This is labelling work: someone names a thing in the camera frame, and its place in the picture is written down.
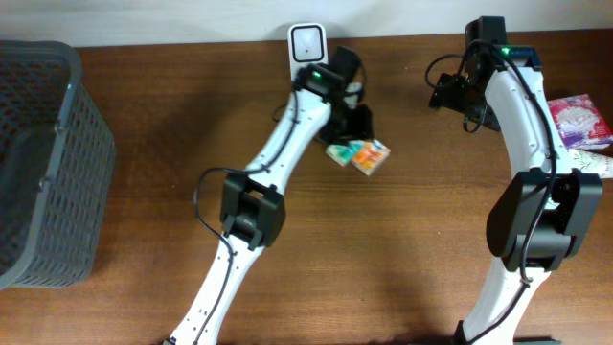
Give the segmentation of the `green Kleenex tissue pack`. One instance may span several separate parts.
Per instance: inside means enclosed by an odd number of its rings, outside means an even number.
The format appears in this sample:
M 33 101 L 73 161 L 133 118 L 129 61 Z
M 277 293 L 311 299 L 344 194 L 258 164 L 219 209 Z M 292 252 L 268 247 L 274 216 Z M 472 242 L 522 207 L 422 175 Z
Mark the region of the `green Kleenex tissue pack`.
M 351 162 L 358 150 L 359 146 L 356 143 L 329 145 L 326 148 L 326 154 L 339 166 L 345 167 Z

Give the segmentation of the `orange Kleenex tissue pack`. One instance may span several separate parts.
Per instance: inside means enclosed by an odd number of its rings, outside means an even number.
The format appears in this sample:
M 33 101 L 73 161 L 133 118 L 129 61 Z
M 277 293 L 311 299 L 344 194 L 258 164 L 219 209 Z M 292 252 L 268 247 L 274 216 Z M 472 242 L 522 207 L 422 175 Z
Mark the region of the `orange Kleenex tissue pack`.
M 371 176 L 390 153 L 391 150 L 376 139 L 363 141 L 361 147 L 352 157 L 351 163 L 365 175 Z

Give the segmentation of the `red purple tissue pack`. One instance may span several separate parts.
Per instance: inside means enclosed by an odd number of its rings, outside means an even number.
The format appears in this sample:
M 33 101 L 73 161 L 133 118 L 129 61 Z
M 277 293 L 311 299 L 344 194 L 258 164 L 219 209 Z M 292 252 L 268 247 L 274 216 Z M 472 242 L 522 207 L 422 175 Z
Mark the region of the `red purple tissue pack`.
M 588 94 L 547 102 L 567 149 L 602 150 L 612 144 L 612 130 Z

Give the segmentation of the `white leaf-pattern tissue pack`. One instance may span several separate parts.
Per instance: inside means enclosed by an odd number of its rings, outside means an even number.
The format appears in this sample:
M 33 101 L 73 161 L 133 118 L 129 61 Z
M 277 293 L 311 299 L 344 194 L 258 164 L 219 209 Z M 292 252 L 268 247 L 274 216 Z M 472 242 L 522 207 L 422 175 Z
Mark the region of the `white leaf-pattern tissue pack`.
M 568 151 L 582 172 L 596 173 L 602 179 L 613 177 L 611 157 L 582 149 L 568 149 Z

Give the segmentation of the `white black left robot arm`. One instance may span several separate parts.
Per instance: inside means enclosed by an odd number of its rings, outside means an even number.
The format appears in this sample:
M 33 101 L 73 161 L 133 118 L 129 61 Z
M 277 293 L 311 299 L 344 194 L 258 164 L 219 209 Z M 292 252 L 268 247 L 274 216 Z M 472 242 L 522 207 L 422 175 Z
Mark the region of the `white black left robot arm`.
M 374 136 L 372 114 L 362 103 L 366 74 L 357 53 L 340 46 L 327 62 L 300 67 L 284 115 L 245 169 L 224 173 L 218 248 L 170 345 L 215 344 L 224 317 L 247 272 L 279 236 L 285 221 L 284 193 L 294 168 L 313 140 L 346 145 Z

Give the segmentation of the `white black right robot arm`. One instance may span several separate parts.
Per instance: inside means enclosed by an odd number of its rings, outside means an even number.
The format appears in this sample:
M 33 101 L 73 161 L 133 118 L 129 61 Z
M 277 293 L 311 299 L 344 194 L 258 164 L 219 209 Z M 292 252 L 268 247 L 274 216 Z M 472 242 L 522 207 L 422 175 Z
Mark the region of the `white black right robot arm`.
M 537 289 L 579 252 L 602 200 L 602 179 L 582 172 L 565 148 L 540 57 L 531 45 L 508 42 L 504 17 L 469 22 L 459 58 L 455 73 L 430 85 L 429 105 L 463 114 L 464 131 L 473 123 L 501 132 L 511 182 L 488 214 L 487 278 L 451 341 L 512 344 Z

